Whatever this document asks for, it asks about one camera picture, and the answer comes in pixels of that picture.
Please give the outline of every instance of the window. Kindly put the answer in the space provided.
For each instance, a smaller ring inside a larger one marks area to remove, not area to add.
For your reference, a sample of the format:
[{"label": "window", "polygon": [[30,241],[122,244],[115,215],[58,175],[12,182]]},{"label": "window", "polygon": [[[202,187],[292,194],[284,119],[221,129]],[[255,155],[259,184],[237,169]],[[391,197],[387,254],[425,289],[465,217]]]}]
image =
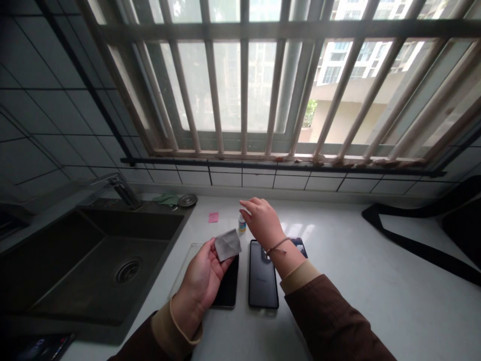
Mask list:
[{"label": "window", "polygon": [[342,24],[314,1],[77,3],[151,156],[430,166],[481,102],[479,9],[456,0],[427,1],[409,28],[373,14],[412,1],[335,2]]},{"label": "window", "polygon": [[369,58],[371,58],[371,55],[372,55],[372,52],[374,51],[375,46],[376,46],[376,43],[374,42],[364,43],[357,57],[357,61],[369,61]]},{"label": "window", "polygon": [[348,10],[344,14],[344,20],[359,20],[361,19],[360,10]]},{"label": "window", "polygon": [[337,82],[337,77],[339,76],[340,71],[341,67],[327,67],[326,73],[324,73],[324,78],[322,80],[323,84],[331,84]]},{"label": "window", "polygon": [[362,78],[365,71],[366,67],[354,67],[352,69],[351,79]]}]

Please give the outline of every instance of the tree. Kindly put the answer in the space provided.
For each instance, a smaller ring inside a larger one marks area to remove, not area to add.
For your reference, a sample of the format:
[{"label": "tree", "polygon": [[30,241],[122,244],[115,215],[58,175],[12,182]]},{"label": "tree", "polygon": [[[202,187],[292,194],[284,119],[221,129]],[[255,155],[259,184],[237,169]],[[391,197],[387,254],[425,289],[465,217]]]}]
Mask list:
[{"label": "tree", "polygon": [[309,99],[307,103],[306,115],[304,115],[304,121],[302,122],[303,128],[310,128],[312,124],[312,118],[314,118],[314,113],[317,108],[317,100]]}]

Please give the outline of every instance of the bracelet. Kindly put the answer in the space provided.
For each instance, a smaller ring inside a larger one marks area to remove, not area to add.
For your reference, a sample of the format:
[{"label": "bracelet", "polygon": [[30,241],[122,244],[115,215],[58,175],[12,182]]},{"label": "bracelet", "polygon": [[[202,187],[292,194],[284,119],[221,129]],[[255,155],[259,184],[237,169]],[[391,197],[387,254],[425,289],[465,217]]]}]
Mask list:
[{"label": "bracelet", "polygon": [[280,241],[279,243],[277,243],[276,245],[274,245],[273,247],[270,247],[268,249],[268,251],[266,252],[266,256],[269,255],[270,252],[272,252],[273,250],[276,250],[276,251],[281,251],[281,252],[284,252],[284,253],[287,253],[286,250],[283,250],[283,249],[277,249],[278,246],[281,245],[282,242],[285,242],[287,241],[288,239],[291,239],[291,237],[285,237],[282,241]]}]

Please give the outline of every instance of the black strap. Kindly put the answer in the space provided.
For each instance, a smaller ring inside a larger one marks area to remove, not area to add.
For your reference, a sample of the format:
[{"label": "black strap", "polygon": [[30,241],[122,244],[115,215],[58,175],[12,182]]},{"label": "black strap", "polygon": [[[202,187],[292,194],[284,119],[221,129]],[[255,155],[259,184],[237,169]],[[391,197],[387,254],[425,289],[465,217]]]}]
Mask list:
[{"label": "black strap", "polygon": [[446,196],[431,205],[413,210],[405,210],[375,203],[362,212],[362,217],[398,246],[466,281],[481,286],[481,273],[476,269],[440,250],[384,229],[379,217],[380,214],[412,218],[439,216],[460,207],[475,197],[479,192],[481,192],[481,175],[476,175],[467,179]]}]

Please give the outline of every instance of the faucet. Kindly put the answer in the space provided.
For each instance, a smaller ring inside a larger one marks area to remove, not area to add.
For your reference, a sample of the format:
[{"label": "faucet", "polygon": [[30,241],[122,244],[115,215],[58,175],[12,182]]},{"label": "faucet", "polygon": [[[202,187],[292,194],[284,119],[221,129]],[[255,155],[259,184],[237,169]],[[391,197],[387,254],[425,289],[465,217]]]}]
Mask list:
[{"label": "faucet", "polygon": [[85,198],[78,205],[83,207],[89,206],[98,198],[103,196],[105,193],[114,189],[120,196],[120,198],[122,198],[122,200],[125,202],[128,208],[136,210],[142,206],[142,201],[135,194],[132,188],[127,184],[125,178],[120,173],[106,174],[88,184],[88,187],[104,181],[108,181],[109,184],[105,185],[103,188],[99,189],[95,193]]}]

